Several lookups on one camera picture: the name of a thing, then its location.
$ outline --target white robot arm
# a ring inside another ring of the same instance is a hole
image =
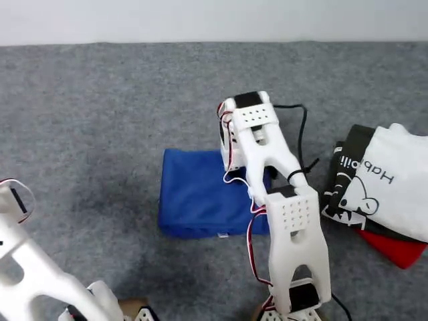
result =
[[[298,160],[290,152],[266,92],[228,98],[217,114],[226,173],[246,167],[249,195],[257,205],[265,206],[271,237],[270,292],[275,309],[282,316],[319,320],[314,309],[330,300],[331,288],[318,194],[308,185]],[[289,177],[290,185],[266,191],[266,166]],[[308,266],[312,277],[293,281],[301,265]]]
[[[49,296],[70,304],[59,321],[131,321],[104,282],[85,288],[28,236],[18,223],[23,217],[22,202],[8,181],[16,180],[0,181],[0,315],[10,321],[42,321],[33,300]],[[6,257],[22,268],[19,282],[12,282],[4,273],[2,259]],[[71,308],[78,315],[73,315]],[[149,311],[141,310],[135,320],[154,319]]]

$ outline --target white wire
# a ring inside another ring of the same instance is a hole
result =
[[[22,219],[20,219],[18,221],[18,223],[22,223],[26,219],[28,219],[28,217],[30,217],[34,213],[34,211],[35,211],[35,204],[36,204],[35,196],[33,194],[33,191],[27,185],[25,185],[21,181],[18,181],[17,179],[3,179],[2,181],[0,181],[0,186],[4,185],[4,184],[7,184],[7,183],[16,183],[16,184],[18,184],[19,186],[21,186],[24,189],[26,189],[28,191],[28,193],[31,195],[31,197],[33,198],[33,209],[27,215],[25,215]]]

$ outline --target wooden base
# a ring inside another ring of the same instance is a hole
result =
[[[135,299],[126,299],[119,300],[119,306],[123,311],[125,316],[130,316],[132,319],[135,319],[138,311],[140,311],[142,306],[147,306],[148,300],[146,298],[135,298]]]

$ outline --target blue cloth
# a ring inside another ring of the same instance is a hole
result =
[[[234,175],[245,178],[245,170]],[[167,235],[183,238],[246,233],[252,217],[251,199],[242,182],[223,182],[221,154],[166,149],[159,200],[158,225]],[[265,177],[265,186],[270,180]],[[269,233],[265,216],[253,224],[254,234]]]

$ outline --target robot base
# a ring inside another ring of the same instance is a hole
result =
[[[281,316],[276,311],[266,311],[260,316],[259,312],[260,309],[255,314],[256,317],[253,321],[327,321],[327,319],[321,319],[315,310],[294,312],[288,316]]]

